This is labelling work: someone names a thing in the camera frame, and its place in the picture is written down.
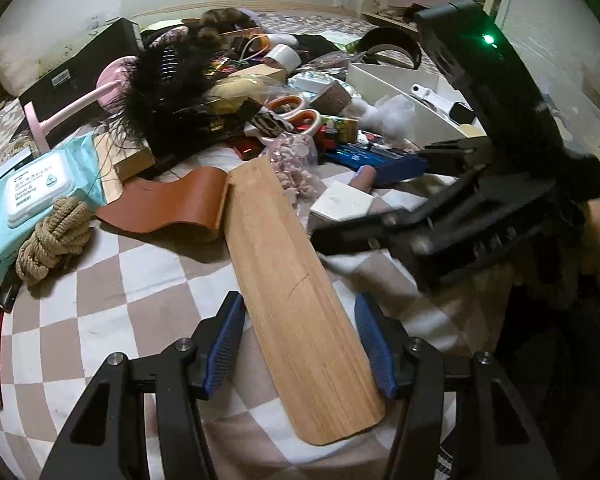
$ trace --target brown leather strap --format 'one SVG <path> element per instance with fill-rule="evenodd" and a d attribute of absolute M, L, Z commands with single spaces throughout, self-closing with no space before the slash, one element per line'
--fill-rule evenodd
<path fill-rule="evenodd" d="M 96 211 L 96 216 L 120 230 L 135 234 L 169 224 L 196 227 L 192 238 L 205 242 L 218 236 L 228 187 L 223 170 L 201 166 L 175 182 L 135 177 L 125 182 L 119 199 Z"/>

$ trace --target wet wipes package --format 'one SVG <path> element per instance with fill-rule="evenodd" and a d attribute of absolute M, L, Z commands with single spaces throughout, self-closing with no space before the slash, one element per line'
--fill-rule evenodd
<path fill-rule="evenodd" d="M 0 179 L 0 280 L 56 199 L 76 196 L 91 211 L 105 205 L 93 135 L 72 139 Z"/>

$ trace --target black fluffy object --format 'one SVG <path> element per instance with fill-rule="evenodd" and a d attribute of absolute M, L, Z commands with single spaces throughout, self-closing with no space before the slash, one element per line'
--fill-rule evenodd
<path fill-rule="evenodd" d="M 204 94 L 205 78 L 219 50 L 209 38 L 189 34 L 149 47 L 128 66 L 128 85 L 112 108 L 122 110 L 115 130 L 146 140 L 157 160 L 169 167 L 218 141 L 210 130 L 215 115 Z"/>

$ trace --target bed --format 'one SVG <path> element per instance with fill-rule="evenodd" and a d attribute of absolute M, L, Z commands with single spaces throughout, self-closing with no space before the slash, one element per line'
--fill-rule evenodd
<path fill-rule="evenodd" d="M 337 30 L 363 34 L 372 26 L 353 18 L 262 14 L 277 32 Z M 435 71 L 429 59 L 421 70 Z M 0 150 L 22 120 L 17 102 L 0 114 Z M 198 165 L 230 170 L 233 150 L 215 146 L 174 168 L 177 178 Z M 328 186 L 352 172 L 334 164 L 317 169 Z M 372 211 L 413 208 L 443 184 L 430 176 L 374 192 Z M 306 212 L 301 211 L 301 221 Z M 186 228 L 131 238 L 98 221 L 82 256 L 56 269 L 39 286 L 22 287 L 2 331 L 0 455 L 19 478 L 36 480 L 62 425 L 107 355 L 129 358 L 160 352 L 213 316 L 229 290 L 239 290 L 223 238 L 205 245 L 187 241 Z M 487 270 L 452 290 L 423 296 L 409 273 L 385 251 L 323 259 L 349 318 L 355 294 L 375 295 L 384 311 L 411 335 L 438 349 L 471 355 L 493 351 L 504 319 L 512 275 Z M 399 406 L 387 406 L 376 427 L 325 447 L 299 440 L 286 418 L 249 320 L 235 369 L 212 400 L 200 402 L 206 439 L 221 480 L 380 478 L 395 433 Z M 155 400 L 146 396 L 146 436 L 152 479 L 163 478 Z M 447 433 L 455 402 L 445 394 Z M 439 461 L 444 470 L 448 457 Z"/>

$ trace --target white tape roll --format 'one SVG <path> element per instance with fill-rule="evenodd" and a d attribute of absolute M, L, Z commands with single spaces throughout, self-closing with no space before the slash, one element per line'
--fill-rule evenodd
<path fill-rule="evenodd" d="M 272 48 L 265 56 L 264 62 L 267 66 L 273 68 L 283 68 L 288 74 L 293 72 L 302 63 L 296 51 L 285 44 L 279 44 Z"/>

